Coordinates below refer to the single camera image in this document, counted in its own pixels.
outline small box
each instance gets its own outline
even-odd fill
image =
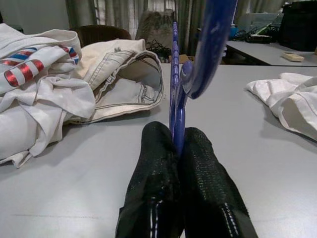
[[[293,62],[303,62],[304,61],[304,57],[299,56],[299,55],[294,54],[294,53],[290,53],[290,52],[284,52],[282,54],[282,57],[289,60],[289,61],[293,61]]]

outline black textured fabric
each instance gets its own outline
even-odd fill
[[[139,161],[120,209],[116,238],[178,238],[183,231],[178,157],[168,128],[147,124]]]
[[[242,197],[212,144],[196,128],[187,128],[178,175],[183,195],[186,238],[256,238]]]

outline wall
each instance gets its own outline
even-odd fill
[[[65,0],[0,0],[6,24],[19,25],[25,34],[69,29]]]

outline cable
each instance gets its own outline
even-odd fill
[[[161,62],[169,62],[168,57],[172,54],[172,50],[170,48],[164,47],[156,39],[152,40],[152,42],[147,42],[146,48],[148,51],[156,53]]]

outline red and blue striped fabric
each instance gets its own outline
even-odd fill
[[[75,64],[78,64],[79,56],[72,47],[60,46],[65,52],[69,53],[69,56],[74,60]]]
[[[31,54],[33,54],[37,49],[35,47],[28,47],[17,53],[4,58],[0,59],[1,64],[9,65],[9,66],[16,66],[22,62],[24,62]]]

